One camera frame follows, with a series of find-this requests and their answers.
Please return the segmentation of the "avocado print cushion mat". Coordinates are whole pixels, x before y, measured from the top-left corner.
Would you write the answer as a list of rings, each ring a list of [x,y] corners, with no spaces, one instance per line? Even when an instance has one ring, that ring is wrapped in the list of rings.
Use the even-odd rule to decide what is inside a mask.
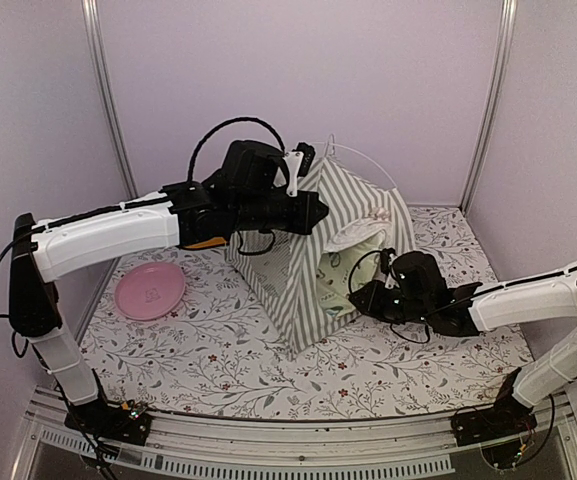
[[[388,246],[384,230],[357,239],[329,244],[320,257],[315,280],[315,299],[322,314],[321,334],[343,326],[358,311],[348,297],[378,276],[379,252]]]

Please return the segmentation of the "striped fabric pet tent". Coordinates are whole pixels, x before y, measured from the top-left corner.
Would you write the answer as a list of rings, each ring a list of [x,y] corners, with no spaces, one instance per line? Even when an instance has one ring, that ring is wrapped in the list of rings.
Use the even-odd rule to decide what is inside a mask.
[[[239,247],[257,252],[270,244],[266,235],[245,232],[242,240],[232,239],[225,250],[225,260],[257,296],[290,358],[359,315],[328,314],[316,299],[317,267],[325,247],[337,234],[383,209],[388,225],[386,245],[398,254],[416,248],[409,210],[393,182],[382,189],[335,158],[323,157],[315,161],[299,186],[317,193],[329,207],[328,215],[311,235],[276,231],[270,252],[244,256],[238,252]]]

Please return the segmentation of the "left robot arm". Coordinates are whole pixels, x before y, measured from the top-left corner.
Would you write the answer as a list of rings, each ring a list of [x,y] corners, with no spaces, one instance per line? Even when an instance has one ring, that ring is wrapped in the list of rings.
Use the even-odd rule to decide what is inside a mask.
[[[208,179],[169,184],[137,200],[59,220],[15,221],[9,281],[9,323],[27,339],[96,434],[116,426],[93,369],[64,326],[54,285],[90,265],[158,248],[192,249],[227,241],[236,232],[309,235],[328,208],[299,189],[315,158],[300,143],[287,153],[258,141],[230,144]]]

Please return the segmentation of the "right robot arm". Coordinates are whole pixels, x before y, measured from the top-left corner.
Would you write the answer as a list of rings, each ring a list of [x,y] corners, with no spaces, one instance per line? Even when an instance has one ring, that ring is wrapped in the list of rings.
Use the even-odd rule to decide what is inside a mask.
[[[420,323],[447,337],[474,337],[507,325],[577,320],[577,262],[559,270],[486,286],[448,287],[435,258],[421,251],[401,256],[379,251],[379,271],[362,287],[349,287],[363,315],[391,325]],[[577,326],[546,354],[509,374],[485,415],[485,427],[505,436],[552,392],[577,379]]]

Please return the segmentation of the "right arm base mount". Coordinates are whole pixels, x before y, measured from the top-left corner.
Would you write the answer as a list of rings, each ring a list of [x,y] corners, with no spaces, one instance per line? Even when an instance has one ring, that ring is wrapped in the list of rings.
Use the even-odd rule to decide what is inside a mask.
[[[513,385],[521,368],[503,381],[495,401],[485,408],[467,407],[451,418],[451,430],[458,446],[466,446],[526,433],[527,440],[515,438],[500,445],[486,447],[482,456],[497,470],[509,470],[524,459],[528,441],[537,426],[532,407],[525,407],[513,396]]]

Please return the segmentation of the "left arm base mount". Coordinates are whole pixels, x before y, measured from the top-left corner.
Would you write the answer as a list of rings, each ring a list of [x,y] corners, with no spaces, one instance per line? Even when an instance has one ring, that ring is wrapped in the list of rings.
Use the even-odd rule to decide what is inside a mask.
[[[97,389],[96,397],[81,405],[74,405],[62,394],[68,411],[64,424],[95,439],[144,446],[153,421],[148,407],[133,400],[123,404],[109,402],[101,384]]]

